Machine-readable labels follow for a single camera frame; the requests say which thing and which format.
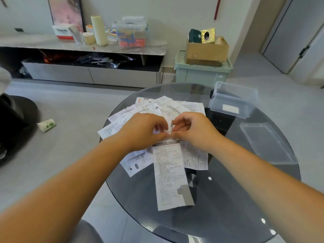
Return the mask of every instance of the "person's left hand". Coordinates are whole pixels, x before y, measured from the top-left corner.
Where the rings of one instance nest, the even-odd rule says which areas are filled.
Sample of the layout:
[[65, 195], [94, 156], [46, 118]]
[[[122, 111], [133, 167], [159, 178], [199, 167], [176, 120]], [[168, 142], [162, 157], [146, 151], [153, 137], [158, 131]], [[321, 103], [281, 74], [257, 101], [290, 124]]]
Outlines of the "person's left hand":
[[[159, 129], [159, 134], [153, 134], [154, 129]], [[136, 113], [117, 132], [116, 137], [120, 138], [129, 152], [143, 150], [161, 141], [170, 135], [168, 123], [164, 117], [150, 113]]]

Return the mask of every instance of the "wall outlet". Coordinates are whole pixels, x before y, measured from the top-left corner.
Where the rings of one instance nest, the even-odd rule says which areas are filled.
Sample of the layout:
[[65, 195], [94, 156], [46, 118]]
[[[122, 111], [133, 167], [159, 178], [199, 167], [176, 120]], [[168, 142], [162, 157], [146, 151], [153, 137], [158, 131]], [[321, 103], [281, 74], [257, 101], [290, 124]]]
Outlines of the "wall outlet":
[[16, 30], [17, 32], [24, 32], [24, 30], [23, 30], [22, 28], [15, 28], [15, 30]]

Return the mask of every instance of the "gray door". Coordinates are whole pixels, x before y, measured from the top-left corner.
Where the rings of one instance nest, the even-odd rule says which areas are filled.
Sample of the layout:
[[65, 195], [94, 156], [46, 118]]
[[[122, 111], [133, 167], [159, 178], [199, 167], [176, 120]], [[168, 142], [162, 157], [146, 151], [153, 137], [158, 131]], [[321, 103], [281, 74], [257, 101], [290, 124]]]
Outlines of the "gray door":
[[264, 56], [288, 73], [324, 23], [324, 0], [291, 0]]

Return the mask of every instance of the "cabinet drawer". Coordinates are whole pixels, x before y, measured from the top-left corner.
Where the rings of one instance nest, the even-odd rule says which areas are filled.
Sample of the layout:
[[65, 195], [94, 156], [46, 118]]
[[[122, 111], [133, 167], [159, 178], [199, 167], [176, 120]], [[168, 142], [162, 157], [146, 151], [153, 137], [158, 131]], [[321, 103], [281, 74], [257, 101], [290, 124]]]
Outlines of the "cabinet drawer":
[[22, 62], [33, 79], [93, 84], [88, 67]]
[[157, 85], [157, 72], [89, 67], [93, 82], [147, 88]]

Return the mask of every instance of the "round glass table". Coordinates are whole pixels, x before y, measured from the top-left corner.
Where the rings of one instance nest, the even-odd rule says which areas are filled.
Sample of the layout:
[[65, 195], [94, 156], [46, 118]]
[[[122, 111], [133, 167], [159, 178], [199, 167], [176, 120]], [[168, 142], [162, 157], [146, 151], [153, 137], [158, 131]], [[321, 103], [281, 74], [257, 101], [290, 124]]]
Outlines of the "round glass table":
[[[137, 97], [157, 99], [165, 95], [177, 101], [201, 102], [208, 107], [211, 90], [210, 87], [198, 84], [158, 85], [132, 94], [111, 115], [134, 104]], [[227, 114], [213, 115], [212, 118], [212, 123], [223, 135], [253, 153], [240, 129], [242, 122], [269, 123], [290, 147], [278, 127], [259, 109], [254, 110], [247, 119]], [[276, 167], [298, 180], [301, 178], [298, 164]], [[155, 235], [171, 242], [262, 243], [274, 237], [276, 231], [268, 218], [216, 158], [211, 157], [208, 170], [186, 169], [186, 173], [188, 180], [194, 177], [190, 191], [195, 206], [165, 211], [157, 210], [153, 165], [130, 178], [119, 164], [108, 177], [107, 184], [116, 200], [132, 218]]]

